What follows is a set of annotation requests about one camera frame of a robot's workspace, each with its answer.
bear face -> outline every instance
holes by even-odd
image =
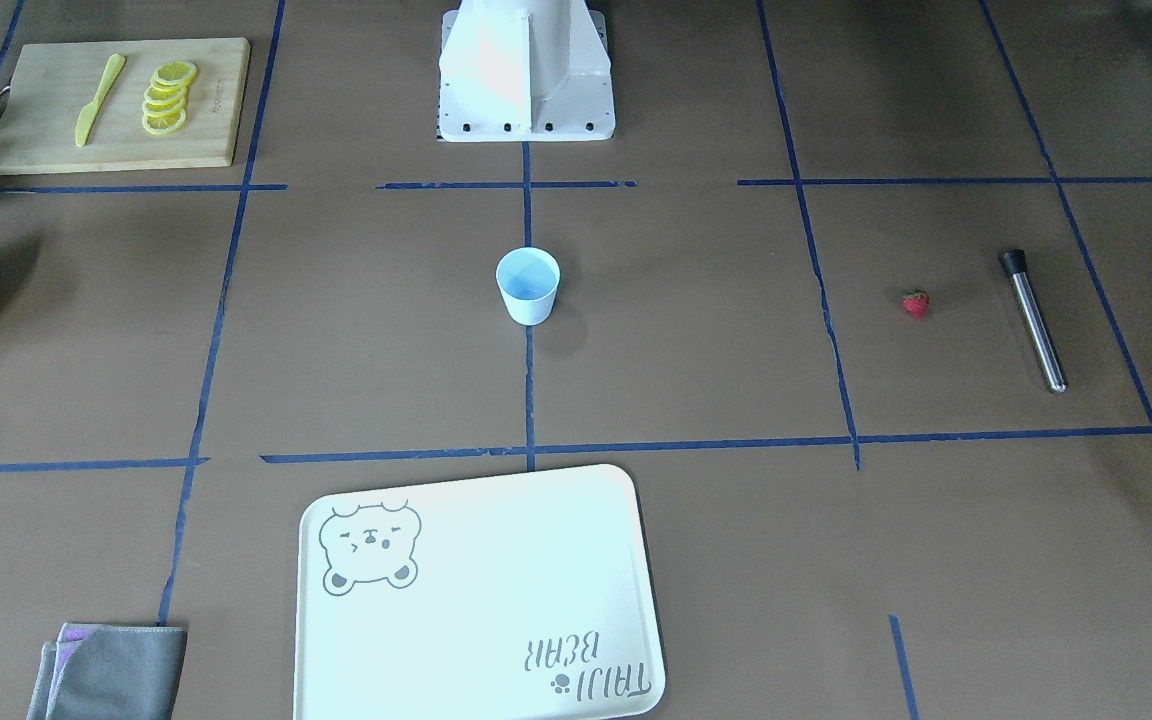
[[[319,529],[319,544],[328,556],[323,586],[334,596],[379,579],[407,588],[416,581],[412,553],[419,533],[420,515],[406,505],[396,510],[384,505],[333,509]]]

white tray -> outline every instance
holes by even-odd
[[[600,720],[664,696],[614,465],[319,498],[297,583],[296,720]]]

light blue plastic cup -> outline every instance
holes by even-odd
[[[558,260],[539,247],[511,250],[497,265],[497,286],[509,316],[520,325],[548,318],[558,295]]]

folded towel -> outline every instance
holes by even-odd
[[[184,630],[67,623],[41,646],[26,720],[166,720]]]

metal rod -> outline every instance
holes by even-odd
[[[1047,389],[1066,392],[1068,386],[1064,384],[1060,358],[1056,357],[1056,348],[1052,347],[1047,323],[1043,321],[1043,311],[1038,309],[1038,300],[1034,297],[1033,287],[1029,283],[1025,252],[1009,250],[998,256],[998,260],[1002,263],[1002,272],[1011,280],[1011,289],[1016,291],[1020,311],[1024,314],[1029,327],[1029,340],[1034,343],[1034,353],[1038,355],[1038,364],[1043,366],[1043,378],[1047,381]]]

